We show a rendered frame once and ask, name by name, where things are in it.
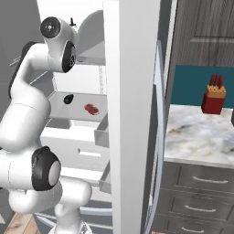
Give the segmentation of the grey drawer front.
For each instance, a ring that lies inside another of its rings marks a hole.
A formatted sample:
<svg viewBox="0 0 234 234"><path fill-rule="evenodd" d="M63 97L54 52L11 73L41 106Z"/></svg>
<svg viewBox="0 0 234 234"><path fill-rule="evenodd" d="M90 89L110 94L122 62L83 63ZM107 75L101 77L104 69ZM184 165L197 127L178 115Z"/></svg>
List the grey drawer front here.
<svg viewBox="0 0 234 234"><path fill-rule="evenodd" d="M210 184L196 181L192 176L211 180L228 180L229 182L227 184ZM234 170L203 165L183 165L179 169L176 184L197 191L234 195Z"/></svg>
<svg viewBox="0 0 234 234"><path fill-rule="evenodd" d="M214 213L197 212L185 208L190 207L216 209ZM191 218L213 219L216 221L234 223L234 198L211 197L205 195L172 196L169 211L173 214L189 216Z"/></svg>
<svg viewBox="0 0 234 234"><path fill-rule="evenodd" d="M209 222L200 219L170 218L165 222L165 230L175 234L193 234L181 229L194 229L205 231L204 234L234 234L234 225Z"/></svg>

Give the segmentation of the white fridge drawer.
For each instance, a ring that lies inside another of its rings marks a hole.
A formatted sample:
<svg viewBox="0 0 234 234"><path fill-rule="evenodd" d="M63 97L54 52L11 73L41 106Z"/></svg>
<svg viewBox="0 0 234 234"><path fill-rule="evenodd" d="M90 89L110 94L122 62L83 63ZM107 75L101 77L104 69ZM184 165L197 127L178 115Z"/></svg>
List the white fridge drawer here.
<svg viewBox="0 0 234 234"><path fill-rule="evenodd" d="M109 149L95 144L93 127L46 127L40 139L58 157L63 167L103 171L109 161Z"/></svg>

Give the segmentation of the grey wooden wall cupboard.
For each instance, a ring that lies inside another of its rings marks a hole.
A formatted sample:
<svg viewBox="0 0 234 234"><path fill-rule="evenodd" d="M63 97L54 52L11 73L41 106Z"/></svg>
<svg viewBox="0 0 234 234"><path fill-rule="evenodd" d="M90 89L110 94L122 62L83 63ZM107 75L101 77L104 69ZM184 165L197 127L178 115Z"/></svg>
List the grey wooden wall cupboard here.
<svg viewBox="0 0 234 234"><path fill-rule="evenodd" d="M171 65L234 67L234 0L178 0Z"/></svg>

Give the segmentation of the red raw meat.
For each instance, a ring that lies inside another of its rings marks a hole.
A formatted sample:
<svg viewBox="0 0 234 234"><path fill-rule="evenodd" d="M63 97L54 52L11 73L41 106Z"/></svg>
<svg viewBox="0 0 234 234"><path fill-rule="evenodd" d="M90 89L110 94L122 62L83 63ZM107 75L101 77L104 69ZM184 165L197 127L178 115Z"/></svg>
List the red raw meat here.
<svg viewBox="0 0 234 234"><path fill-rule="evenodd" d="M84 109L91 115L98 115L100 113L99 109L91 103L86 104Z"/></svg>

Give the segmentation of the white fridge door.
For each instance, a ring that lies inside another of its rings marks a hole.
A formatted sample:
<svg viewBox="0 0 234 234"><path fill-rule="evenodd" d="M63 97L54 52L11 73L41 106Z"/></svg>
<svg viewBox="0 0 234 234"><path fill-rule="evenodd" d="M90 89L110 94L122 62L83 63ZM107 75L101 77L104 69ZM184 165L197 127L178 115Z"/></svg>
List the white fridge door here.
<svg viewBox="0 0 234 234"><path fill-rule="evenodd" d="M161 0L104 0L113 234L143 234L156 137Z"/></svg>

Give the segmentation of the glass fridge shelf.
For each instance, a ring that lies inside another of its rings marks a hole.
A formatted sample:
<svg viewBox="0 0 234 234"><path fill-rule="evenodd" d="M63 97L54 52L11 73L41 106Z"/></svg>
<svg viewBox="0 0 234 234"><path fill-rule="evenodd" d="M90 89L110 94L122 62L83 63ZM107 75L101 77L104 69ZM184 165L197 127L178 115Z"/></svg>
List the glass fridge shelf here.
<svg viewBox="0 0 234 234"><path fill-rule="evenodd" d="M107 96L101 94L73 93L74 99L71 104L64 103L64 97L68 92L55 91L48 98L51 104L51 118L100 122L107 113ZM99 109L98 115L91 115L84 106L88 103L93 104Z"/></svg>
<svg viewBox="0 0 234 234"><path fill-rule="evenodd" d="M11 69L15 69L18 62L20 60L20 57L14 58L14 60L9 64L9 67ZM105 65L105 47L104 47L104 40L100 42L99 44L96 44L95 46L84 50L83 52L79 53L77 56L76 65L95 65L95 66L104 66ZM40 76L46 76L44 74L47 74L46 71L35 71L30 78L30 82L34 82L39 78L40 80L43 80L40 78Z"/></svg>

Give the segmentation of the small black round food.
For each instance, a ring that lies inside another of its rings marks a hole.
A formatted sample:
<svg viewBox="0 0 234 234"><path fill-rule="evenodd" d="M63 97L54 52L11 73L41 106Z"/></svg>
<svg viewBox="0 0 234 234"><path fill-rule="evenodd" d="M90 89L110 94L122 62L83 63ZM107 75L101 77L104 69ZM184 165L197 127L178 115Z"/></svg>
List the small black round food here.
<svg viewBox="0 0 234 234"><path fill-rule="evenodd" d="M74 95L73 94L69 94L69 95L67 95L67 96L64 97L63 101L64 101L65 104L71 104L72 101L73 101L73 99L74 99Z"/></svg>

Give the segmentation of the white open fridge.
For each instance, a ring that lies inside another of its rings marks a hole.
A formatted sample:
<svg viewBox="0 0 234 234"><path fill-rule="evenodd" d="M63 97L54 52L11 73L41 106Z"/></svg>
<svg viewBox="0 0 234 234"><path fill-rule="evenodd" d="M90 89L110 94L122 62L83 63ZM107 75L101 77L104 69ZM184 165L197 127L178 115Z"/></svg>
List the white open fridge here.
<svg viewBox="0 0 234 234"><path fill-rule="evenodd" d="M104 16L102 10L103 0L37 0L39 16L42 20L54 16L65 22L73 22L76 33L76 61L79 53L89 49L104 40ZM93 65L76 65L66 73L47 71L43 80L37 78L29 84L35 87L49 98L55 91L87 94L106 95L105 67ZM48 117L45 126L48 128L69 129L75 126L93 127L95 144L107 148L99 143L98 130L107 119L107 113L100 122L77 121ZM74 170L91 173L101 173L103 171L93 171L78 168L63 167L61 164L60 174L62 176L74 177L89 181L87 177L73 175ZM86 216L89 219L104 217L108 215L108 210L101 207L80 207L80 217ZM34 213L36 222L39 225L41 234L48 234L57 224L55 209L50 208Z"/></svg>

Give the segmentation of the red knife block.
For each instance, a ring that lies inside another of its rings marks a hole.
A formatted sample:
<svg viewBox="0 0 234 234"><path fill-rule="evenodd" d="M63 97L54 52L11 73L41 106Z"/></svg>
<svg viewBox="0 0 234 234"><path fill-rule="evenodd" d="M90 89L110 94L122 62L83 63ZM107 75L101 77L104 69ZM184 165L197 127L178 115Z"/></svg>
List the red knife block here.
<svg viewBox="0 0 234 234"><path fill-rule="evenodd" d="M221 114L227 91L222 75L212 75L204 93L201 110L206 114Z"/></svg>

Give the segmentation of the grey door bin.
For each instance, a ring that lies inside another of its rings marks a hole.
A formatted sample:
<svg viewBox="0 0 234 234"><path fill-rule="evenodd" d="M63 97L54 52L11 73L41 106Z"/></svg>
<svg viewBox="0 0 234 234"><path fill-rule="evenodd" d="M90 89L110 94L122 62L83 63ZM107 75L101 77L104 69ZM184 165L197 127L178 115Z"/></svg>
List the grey door bin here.
<svg viewBox="0 0 234 234"><path fill-rule="evenodd" d="M100 188L100 191L104 193L110 194L112 192L110 164L107 164L103 171L103 174L99 181L99 188Z"/></svg>

